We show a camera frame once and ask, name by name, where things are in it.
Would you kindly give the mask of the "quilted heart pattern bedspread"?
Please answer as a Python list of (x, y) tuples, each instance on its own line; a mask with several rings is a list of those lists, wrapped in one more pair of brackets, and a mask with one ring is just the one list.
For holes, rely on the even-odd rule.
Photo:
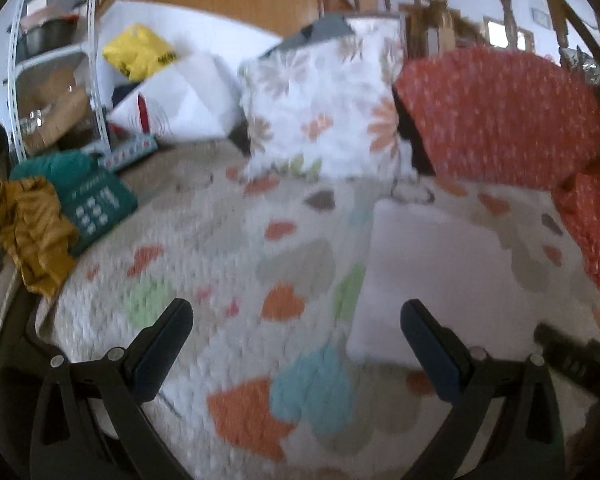
[(247, 183), (243, 162), (222, 142), (135, 167), (137, 210), (35, 318), (41, 339), (85, 362), (130, 344), (173, 299), (192, 305), (144, 412), (194, 478), (399, 479), (440, 429), (451, 408), (420, 365), (347, 355), (381, 200), (493, 231), (538, 324), (600, 341), (600, 291), (548, 194), (445, 178)]

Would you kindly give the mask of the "red floral pillow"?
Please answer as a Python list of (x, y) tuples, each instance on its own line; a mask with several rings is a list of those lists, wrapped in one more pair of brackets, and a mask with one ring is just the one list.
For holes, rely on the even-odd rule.
[(393, 90), (426, 176), (546, 191), (600, 155), (600, 89), (529, 52), (407, 61)]

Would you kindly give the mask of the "yellow plastic bag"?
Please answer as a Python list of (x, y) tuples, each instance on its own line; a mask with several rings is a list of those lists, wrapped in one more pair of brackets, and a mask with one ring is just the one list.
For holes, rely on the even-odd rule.
[(102, 48), (102, 56), (131, 82), (142, 82), (178, 60), (172, 44), (140, 23), (110, 40)]

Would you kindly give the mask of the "white metal shelf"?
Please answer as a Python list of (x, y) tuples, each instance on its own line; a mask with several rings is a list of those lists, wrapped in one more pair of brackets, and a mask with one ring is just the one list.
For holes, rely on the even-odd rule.
[[(9, 27), (7, 58), (7, 109), (8, 109), (8, 145), (9, 153), (17, 162), (28, 157), (23, 144), (20, 109), (18, 103), (18, 86), (48, 76), (55, 68), (78, 66), (85, 62), (88, 66), (87, 93), (90, 96), (90, 107), (94, 122), (93, 139), (83, 148), (87, 154), (105, 155), (111, 152), (107, 132), (104, 107), (100, 98), (97, 81), (97, 38), (95, 10), (97, 0), (86, 0), (86, 14), (79, 18), (78, 24), (83, 29), (73, 36), (65, 46), (50, 49), (46, 52), (30, 55), (24, 53), (24, 32), (20, 21), (27, 14), (27, 5), (34, 0), (16, 0), (15, 15)], [(58, 3), (67, 10), (72, 10), (79, 0), (46, 0)]]

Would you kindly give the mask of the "mustard yellow garment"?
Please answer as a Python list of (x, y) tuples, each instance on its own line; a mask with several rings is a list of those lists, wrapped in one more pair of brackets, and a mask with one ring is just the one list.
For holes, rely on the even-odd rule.
[(29, 292), (52, 298), (76, 267), (78, 229), (43, 177), (0, 181), (0, 244)]

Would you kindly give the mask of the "red floral blanket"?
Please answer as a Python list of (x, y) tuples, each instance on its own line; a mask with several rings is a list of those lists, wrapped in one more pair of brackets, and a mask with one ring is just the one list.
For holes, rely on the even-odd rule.
[(555, 188), (552, 197), (581, 249), (586, 274), (600, 290), (600, 159)]

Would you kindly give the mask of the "white plastic bag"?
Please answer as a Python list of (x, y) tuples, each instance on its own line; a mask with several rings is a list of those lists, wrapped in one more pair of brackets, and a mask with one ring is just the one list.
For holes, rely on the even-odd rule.
[[(104, 59), (102, 49), (137, 24), (166, 40), (176, 61), (114, 105), (114, 89), (129, 79)], [(218, 14), (118, 0), (98, 20), (97, 83), (108, 120), (132, 133), (148, 131), (162, 143), (225, 139), (244, 120), (239, 65), (279, 41), (272, 32)]]

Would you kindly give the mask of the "dotted light blue box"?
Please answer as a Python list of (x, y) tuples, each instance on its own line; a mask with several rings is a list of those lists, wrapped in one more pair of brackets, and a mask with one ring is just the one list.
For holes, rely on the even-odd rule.
[(153, 136), (149, 134), (134, 136), (124, 141), (111, 153), (102, 156), (98, 164), (110, 172), (118, 172), (154, 154), (157, 150), (158, 143)]

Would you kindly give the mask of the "pale lilac towel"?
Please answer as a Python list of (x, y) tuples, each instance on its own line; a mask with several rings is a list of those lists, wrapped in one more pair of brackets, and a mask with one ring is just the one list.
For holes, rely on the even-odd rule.
[(419, 367), (400, 326), (404, 302), (420, 300), (468, 348), (521, 360), (534, 348), (533, 299), (517, 282), (512, 254), (482, 226), (437, 208), (375, 205), (370, 251), (346, 344), (355, 363)]

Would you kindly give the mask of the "white floral pillow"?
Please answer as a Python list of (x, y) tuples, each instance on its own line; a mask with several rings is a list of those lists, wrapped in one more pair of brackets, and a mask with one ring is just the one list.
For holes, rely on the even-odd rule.
[(317, 179), (413, 179), (392, 86), (402, 18), (346, 18), (350, 34), (242, 62), (246, 180), (277, 172)]

